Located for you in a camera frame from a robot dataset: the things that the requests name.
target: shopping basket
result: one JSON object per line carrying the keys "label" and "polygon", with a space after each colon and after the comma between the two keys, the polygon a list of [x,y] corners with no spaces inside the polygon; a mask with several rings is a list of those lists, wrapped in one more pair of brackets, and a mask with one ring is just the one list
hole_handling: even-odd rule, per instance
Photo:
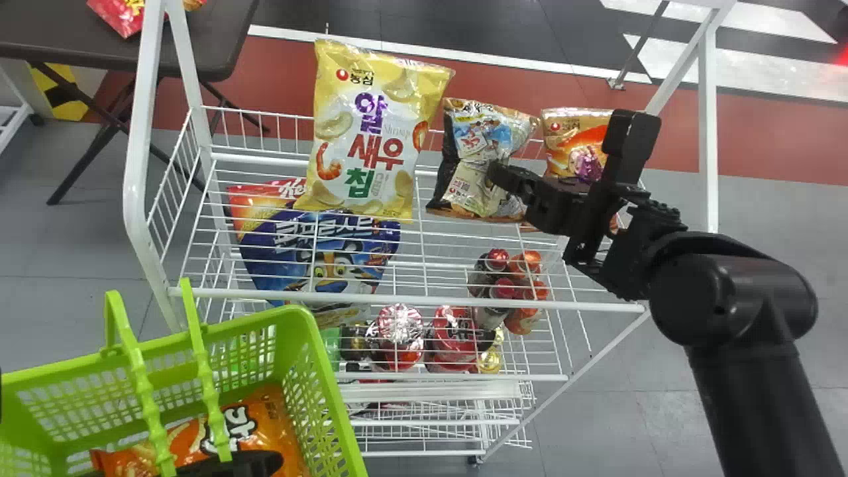
{"label": "shopping basket", "polygon": [[216,438],[225,435],[219,403],[276,382],[312,476],[366,476],[309,311],[283,306],[207,327],[187,279],[181,287],[189,331],[138,343],[120,295],[109,291],[99,353],[3,375],[0,475],[83,474],[90,448],[114,451],[147,439],[169,477],[174,460],[163,424],[203,413],[220,460],[228,461],[228,439]]}

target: black robotic arm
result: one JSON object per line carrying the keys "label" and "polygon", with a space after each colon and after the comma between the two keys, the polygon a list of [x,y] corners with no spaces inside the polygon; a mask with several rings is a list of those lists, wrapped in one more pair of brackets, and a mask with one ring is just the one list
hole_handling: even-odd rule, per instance
{"label": "black robotic arm", "polygon": [[[686,351],[727,476],[844,476],[794,343],[816,321],[812,287],[730,237],[688,231],[677,209],[650,199],[639,177],[659,129],[655,116],[615,110],[592,184],[497,164],[488,177],[521,197],[532,225],[570,238],[568,265],[650,303],[657,327]],[[612,234],[627,204],[632,220]]]}

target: dark table top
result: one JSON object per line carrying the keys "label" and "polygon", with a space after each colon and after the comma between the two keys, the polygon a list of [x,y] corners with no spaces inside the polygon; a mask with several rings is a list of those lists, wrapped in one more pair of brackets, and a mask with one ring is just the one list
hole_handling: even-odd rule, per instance
{"label": "dark table top", "polygon": [[[232,74],[258,1],[209,0],[187,12],[201,81],[223,81]],[[0,57],[135,71],[140,38],[140,33],[121,38],[86,0],[0,0]],[[180,75],[167,25],[159,73]]]}

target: snack bag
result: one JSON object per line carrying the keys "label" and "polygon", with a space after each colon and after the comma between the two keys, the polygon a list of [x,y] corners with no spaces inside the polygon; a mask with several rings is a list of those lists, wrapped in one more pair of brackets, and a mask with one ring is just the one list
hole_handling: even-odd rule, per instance
{"label": "snack bag", "polygon": [[125,39],[142,30],[144,0],[88,0],[86,4]]}
{"label": "snack bag", "polygon": [[[257,289],[372,294],[398,251],[400,224],[351,210],[293,210],[301,177],[227,189],[244,265]],[[268,300],[273,306],[282,300]],[[367,319],[368,305],[307,301],[319,328]]]}
{"label": "snack bag", "polygon": [[[292,419],[286,411],[282,389],[268,384],[247,398],[223,406],[224,425],[230,438],[230,450],[274,451],[282,455],[282,467],[276,477],[309,477],[303,455],[294,434]],[[207,417],[192,419],[168,429],[170,453],[177,468],[216,456],[218,450],[209,434]],[[156,452],[145,441],[117,452],[91,450],[89,454],[95,470],[104,477],[154,477]]]}
{"label": "snack bag", "polygon": [[520,222],[527,207],[486,178],[533,135],[538,118],[468,99],[444,99],[442,164],[427,209],[435,214]]}
{"label": "snack bag", "polygon": [[301,210],[412,217],[429,121],[454,72],[315,40],[315,141]]}
{"label": "snack bag", "polygon": [[584,182],[600,179],[606,166],[601,152],[611,109],[542,109],[544,145],[548,149],[545,176],[577,177]]}

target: white floor line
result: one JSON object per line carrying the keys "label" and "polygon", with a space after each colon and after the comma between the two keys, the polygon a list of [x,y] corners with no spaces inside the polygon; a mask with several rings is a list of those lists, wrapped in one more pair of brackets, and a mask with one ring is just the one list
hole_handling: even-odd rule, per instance
{"label": "white floor line", "polygon": [[[624,38],[631,47],[639,40],[635,35]],[[639,61],[651,77],[665,78],[685,46],[681,42],[650,38],[639,53]],[[720,87],[848,103],[846,66],[719,48],[716,76]],[[698,82],[697,61],[683,81]]]}
{"label": "white floor line", "polygon": [[[618,70],[606,68],[594,68],[591,66],[569,65],[567,63],[554,63],[551,61],[537,61],[535,59],[512,58],[494,54],[481,54],[452,50],[447,48],[423,47],[405,43],[382,42],[380,40],[366,40],[352,36],[326,35],[311,31],[291,30],[288,28],[277,28],[275,26],[251,25],[248,30],[250,36],[265,36],[268,38],[280,38],[282,40],[294,40],[296,42],[313,42],[316,38],[331,38],[340,42],[350,43],[357,47],[388,53],[414,54],[427,56],[429,58],[454,59],[468,63],[482,65],[506,66],[509,68],[521,68],[524,70],[548,71],[552,73],[566,73],[569,75],[594,76],[598,78],[609,78],[618,75]],[[637,83],[650,83],[650,78],[645,73],[628,73],[626,81]]]}
{"label": "white floor line", "polygon": [[[646,15],[654,14],[660,4],[660,0],[600,0],[600,2],[609,9]],[[709,10],[697,5],[671,2],[662,16],[700,23],[704,21]],[[724,19],[722,27],[790,36],[814,42],[836,43],[827,32],[816,25],[803,12],[756,3],[736,3],[727,18]]]}

